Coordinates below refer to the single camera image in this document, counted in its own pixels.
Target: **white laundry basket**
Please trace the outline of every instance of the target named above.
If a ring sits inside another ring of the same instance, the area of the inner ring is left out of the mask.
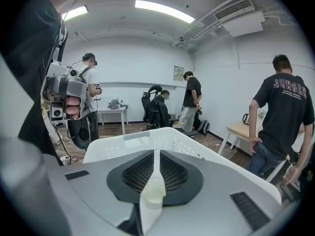
[[[98,139],[89,145],[83,163],[107,160],[148,149],[154,149],[155,151],[155,171],[159,170],[159,151],[161,149],[187,154],[200,158],[200,160],[205,159],[220,163],[238,171],[270,193],[281,204],[281,196],[275,186],[170,127]]]

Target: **ceiling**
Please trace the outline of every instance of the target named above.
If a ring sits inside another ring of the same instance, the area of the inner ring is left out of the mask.
[[[134,7],[136,0],[73,0],[68,2],[62,13],[83,5],[88,13],[65,22],[69,32],[68,42],[77,43],[106,37],[142,37],[150,41],[162,41],[181,49],[196,52],[219,37],[229,34],[220,28],[214,13],[240,0],[146,0],[160,3],[180,10],[195,18],[188,24],[177,18],[159,12]],[[266,19],[266,24],[295,24],[278,0],[251,0],[256,10],[273,17]],[[207,26],[213,25],[198,40]]]

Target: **ceiling light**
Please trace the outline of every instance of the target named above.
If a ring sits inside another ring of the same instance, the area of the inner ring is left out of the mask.
[[[162,13],[165,13],[167,15],[179,18],[179,19],[181,19],[181,20],[183,20],[189,24],[195,20],[193,17],[191,17],[191,16],[189,16],[189,15],[187,15],[187,14],[185,14],[179,10],[176,10],[176,9],[171,8],[171,7],[168,7],[168,6],[165,6],[162,4],[158,4],[155,2],[136,0],[135,7],[162,12]]]
[[[74,18],[76,16],[79,16],[79,15],[82,15],[85,13],[88,13],[88,9],[86,8],[86,6],[82,6],[82,7],[79,7],[79,8],[76,8],[74,10],[70,10],[70,11],[64,13],[63,14],[63,20],[66,21],[70,18]]]

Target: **kettle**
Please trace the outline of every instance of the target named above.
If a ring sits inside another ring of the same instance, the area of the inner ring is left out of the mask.
[[[250,114],[244,114],[244,116],[243,116],[243,123],[248,125],[249,122],[250,122],[249,119],[250,119]]]

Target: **white wall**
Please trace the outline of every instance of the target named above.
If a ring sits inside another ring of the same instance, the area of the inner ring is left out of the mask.
[[[277,54],[288,56],[293,74],[304,79],[315,99],[313,54],[298,28],[268,26],[262,32],[235,38],[227,36],[195,54],[195,76],[202,85],[203,117],[210,121],[213,133],[224,138],[226,127],[248,113],[263,80],[275,73],[272,60]],[[238,146],[248,151],[247,143]]]
[[[85,53],[95,54],[99,82],[103,86],[98,109],[107,107],[112,99],[128,104],[128,120],[142,121],[144,110],[141,97],[153,85],[169,90],[166,105],[170,113],[180,114],[185,93],[185,82],[173,80],[174,66],[193,70],[190,55],[162,43],[151,43],[141,38],[103,38],[79,44],[67,44],[63,62],[73,64]],[[119,115],[107,115],[105,122],[118,122]]]

